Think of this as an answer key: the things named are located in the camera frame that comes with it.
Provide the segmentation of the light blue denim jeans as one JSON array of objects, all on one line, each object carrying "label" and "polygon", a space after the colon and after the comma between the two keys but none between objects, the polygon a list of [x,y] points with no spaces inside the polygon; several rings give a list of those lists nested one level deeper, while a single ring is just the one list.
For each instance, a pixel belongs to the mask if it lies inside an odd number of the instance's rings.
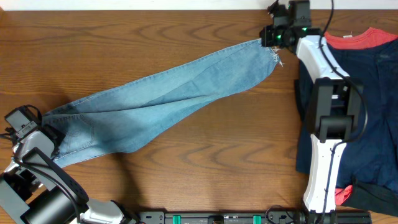
[{"label": "light blue denim jeans", "polygon": [[65,167],[135,152],[200,108],[258,85],[279,63],[277,49],[255,39],[60,106],[43,117],[65,135],[53,160]]}]

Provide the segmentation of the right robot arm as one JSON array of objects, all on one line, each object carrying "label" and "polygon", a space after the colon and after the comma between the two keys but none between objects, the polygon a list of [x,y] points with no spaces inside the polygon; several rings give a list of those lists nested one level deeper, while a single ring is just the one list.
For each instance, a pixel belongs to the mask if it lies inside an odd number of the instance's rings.
[{"label": "right robot arm", "polygon": [[303,202],[307,223],[333,223],[335,189],[345,146],[358,127],[364,105],[361,87],[345,72],[309,14],[273,12],[272,24],[260,33],[262,46],[291,50],[305,65],[313,82],[305,118],[312,143],[310,177]]}]

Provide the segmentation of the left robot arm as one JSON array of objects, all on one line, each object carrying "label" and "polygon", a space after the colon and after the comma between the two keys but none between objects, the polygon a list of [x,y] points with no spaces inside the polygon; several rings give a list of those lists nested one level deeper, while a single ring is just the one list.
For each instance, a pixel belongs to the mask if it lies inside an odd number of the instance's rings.
[{"label": "left robot arm", "polygon": [[90,199],[50,155],[48,133],[23,125],[9,128],[10,165],[1,174],[1,207],[16,223],[139,223],[117,202]]}]

